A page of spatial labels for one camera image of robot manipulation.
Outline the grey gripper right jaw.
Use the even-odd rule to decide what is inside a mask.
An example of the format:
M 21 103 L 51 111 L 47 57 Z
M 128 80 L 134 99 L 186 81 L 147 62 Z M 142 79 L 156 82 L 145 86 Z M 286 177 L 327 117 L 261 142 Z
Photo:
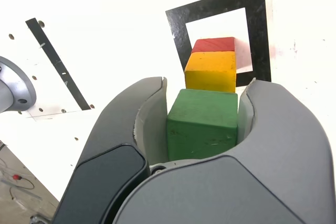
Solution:
M 331 223 L 332 152 L 314 114 L 283 86 L 252 81 L 231 150 L 165 169 L 124 201 L 115 223 Z

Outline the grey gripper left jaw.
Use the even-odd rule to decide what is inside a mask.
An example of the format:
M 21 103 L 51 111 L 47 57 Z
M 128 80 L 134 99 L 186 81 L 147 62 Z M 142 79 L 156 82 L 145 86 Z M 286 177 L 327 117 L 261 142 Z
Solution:
M 101 112 L 53 217 L 53 223 L 112 223 L 150 166 L 166 163 L 164 77 L 144 78 Z

